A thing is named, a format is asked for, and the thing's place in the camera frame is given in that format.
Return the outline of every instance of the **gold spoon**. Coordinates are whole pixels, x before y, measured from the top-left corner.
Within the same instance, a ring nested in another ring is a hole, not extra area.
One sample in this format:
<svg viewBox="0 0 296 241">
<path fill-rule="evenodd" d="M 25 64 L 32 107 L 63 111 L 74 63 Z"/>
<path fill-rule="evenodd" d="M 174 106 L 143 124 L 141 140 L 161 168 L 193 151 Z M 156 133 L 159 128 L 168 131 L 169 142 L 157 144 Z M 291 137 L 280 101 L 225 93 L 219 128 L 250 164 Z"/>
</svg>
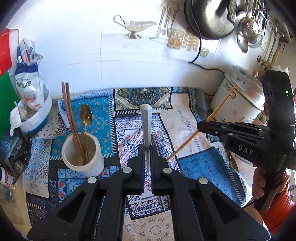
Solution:
<svg viewBox="0 0 296 241">
<path fill-rule="evenodd" d="M 89 154 L 87 152 L 87 147 L 86 147 L 86 128 L 88 125 L 92 123 L 92 112 L 91 108 L 88 104 L 82 104 L 81 105 L 81 111 L 80 111 L 80 119 L 84 123 L 84 152 L 87 156 L 87 162 L 89 162 Z"/>
</svg>

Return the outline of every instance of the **frying pan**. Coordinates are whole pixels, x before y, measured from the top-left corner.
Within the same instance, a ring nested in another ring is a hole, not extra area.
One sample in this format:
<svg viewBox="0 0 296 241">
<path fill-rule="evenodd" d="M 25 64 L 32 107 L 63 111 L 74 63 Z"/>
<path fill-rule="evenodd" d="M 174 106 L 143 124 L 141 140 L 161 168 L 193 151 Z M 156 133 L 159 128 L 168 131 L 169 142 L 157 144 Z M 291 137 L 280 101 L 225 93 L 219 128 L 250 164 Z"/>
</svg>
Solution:
<svg viewBox="0 0 296 241">
<path fill-rule="evenodd" d="M 222 39 L 233 32 L 236 10 L 235 0 L 185 0 L 184 3 L 189 28 L 199 36 L 197 23 L 201 37 L 207 40 Z"/>
</svg>

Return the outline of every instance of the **silver screw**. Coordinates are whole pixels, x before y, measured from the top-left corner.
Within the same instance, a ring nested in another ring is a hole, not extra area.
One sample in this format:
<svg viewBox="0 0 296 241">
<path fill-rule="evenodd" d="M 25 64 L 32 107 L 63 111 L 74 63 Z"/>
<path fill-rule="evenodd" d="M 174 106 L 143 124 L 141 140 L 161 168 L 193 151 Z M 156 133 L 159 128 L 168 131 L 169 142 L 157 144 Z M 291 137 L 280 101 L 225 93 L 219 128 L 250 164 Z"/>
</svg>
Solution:
<svg viewBox="0 0 296 241">
<path fill-rule="evenodd" d="M 96 183 L 96 177 L 89 177 L 87 179 L 87 182 L 90 183 L 90 184 Z"/>
<path fill-rule="evenodd" d="M 173 172 L 173 170 L 169 167 L 166 167 L 163 169 L 163 172 L 166 173 L 166 174 L 171 174 Z"/>
<path fill-rule="evenodd" d="M 124 173 L 130 173 L 131 172 L 131 168 L 130 167 L 124 167 L 123 169 L 122 169 L 122 171 L 124 172 Z"/>
<path fill-rule="evenodd" d="M 207 184 L 208 180 L 207 180 L 205 177 L 200 177 L 200 178 L 198 179 L 198 182 L 199 182 L 200 184 Z"/>
</svg>

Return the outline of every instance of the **white tissue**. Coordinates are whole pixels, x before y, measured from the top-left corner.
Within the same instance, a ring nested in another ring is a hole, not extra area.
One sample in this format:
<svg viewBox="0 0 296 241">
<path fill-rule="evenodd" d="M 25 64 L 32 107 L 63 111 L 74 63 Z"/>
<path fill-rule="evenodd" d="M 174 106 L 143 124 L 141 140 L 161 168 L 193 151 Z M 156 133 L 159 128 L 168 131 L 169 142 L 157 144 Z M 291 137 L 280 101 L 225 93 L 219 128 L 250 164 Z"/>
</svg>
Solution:
<svg viewBox="0 0 296 241">
<path fill-rule="evenodd" d="M 275 71 L 280 71 L 280 72 L 285 72 L 287 73 L 287 75 L 290 75 L 290 70 L 287 67 L 286 69 L 282 69 L 279 65 L 278 66 L 274 66 L 271 68 L 271 70 L 275 70 Z"/>
<path fill-rule="evenodd" d="M 12 136 L 14 129 L 22 125 L 22 121 L 20 119 L 20 113 L 17 107 L 12 109 L 12 111 L 10 112 L 9 122 L 10 122 L 10 136 Z"/>
</svg>

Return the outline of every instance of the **person's arm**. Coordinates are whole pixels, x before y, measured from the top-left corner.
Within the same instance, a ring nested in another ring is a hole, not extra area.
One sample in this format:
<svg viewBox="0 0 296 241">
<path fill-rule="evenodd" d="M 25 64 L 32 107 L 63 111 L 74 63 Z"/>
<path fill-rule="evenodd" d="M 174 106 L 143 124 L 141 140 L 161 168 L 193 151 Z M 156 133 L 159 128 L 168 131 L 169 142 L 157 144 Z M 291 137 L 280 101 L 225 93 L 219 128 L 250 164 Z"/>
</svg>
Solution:
<svg viewBox="0 0 296 241">
<path fill-rule="evenodd" d="M 263 188 L 266 185 L 266 180 L 261 171 L 260 168 L 256 168 L 254 172 L 254 181 L 252 185 L 252 195 L 254 199 L 259 199 L 264 195 Z M 273 200 L 270 209 L 267 212 L 259 212 L 272 234 L 277 232 L 281 223 L 290 214 L 292 207 L 294 206 L 287 183 L 290 176 L 291 172 L 287 169 L 282 177 L 283 184 L 279 187 L 278 194 Z"/>
</svg>

